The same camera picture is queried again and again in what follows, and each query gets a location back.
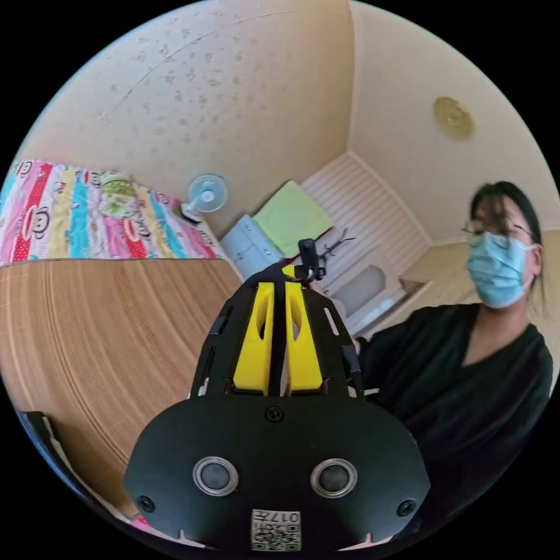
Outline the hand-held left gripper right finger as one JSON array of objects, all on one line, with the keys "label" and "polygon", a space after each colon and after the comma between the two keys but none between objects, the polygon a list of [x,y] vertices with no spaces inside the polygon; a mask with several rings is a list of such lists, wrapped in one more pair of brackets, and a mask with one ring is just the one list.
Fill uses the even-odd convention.
[{"label": "hand-held left gripper right finger", "polygon": [[318,392],[323,385],[302,286],[285,284],[286,359],[291,394]]}]

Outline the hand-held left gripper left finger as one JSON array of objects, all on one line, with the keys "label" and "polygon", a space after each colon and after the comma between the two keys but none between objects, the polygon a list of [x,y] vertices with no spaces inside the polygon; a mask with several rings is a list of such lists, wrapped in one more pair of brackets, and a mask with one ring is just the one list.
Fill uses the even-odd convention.
[{"label": "hand-held left gripper left finger", "polygon": [[275,288],[272,282],[258,285],[233,375],[235,389],[268,394]]}]

